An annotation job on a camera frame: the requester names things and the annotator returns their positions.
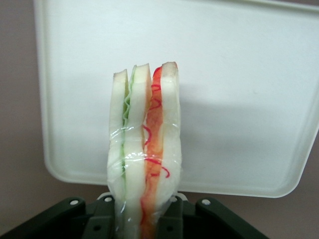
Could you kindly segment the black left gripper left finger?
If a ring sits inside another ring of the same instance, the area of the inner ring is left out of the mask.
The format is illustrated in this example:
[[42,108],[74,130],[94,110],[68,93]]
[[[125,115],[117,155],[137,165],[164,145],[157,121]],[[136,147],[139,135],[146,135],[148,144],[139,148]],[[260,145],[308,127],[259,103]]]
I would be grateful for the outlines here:
[[85,226],[85,238],[115,238],[115,199],[110,192],[101,194],[94,202],[93,214]]

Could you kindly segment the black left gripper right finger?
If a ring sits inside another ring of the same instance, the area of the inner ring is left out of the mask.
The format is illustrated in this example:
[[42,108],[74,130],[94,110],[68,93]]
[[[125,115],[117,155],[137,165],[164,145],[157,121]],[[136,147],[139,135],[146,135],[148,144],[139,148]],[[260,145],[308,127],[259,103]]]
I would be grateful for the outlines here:
[[177,193],[169,199],[169,207],[160,216],[157,228],[157,239],[183,239],[184,238],[184,216],[187,214],[187,197]]

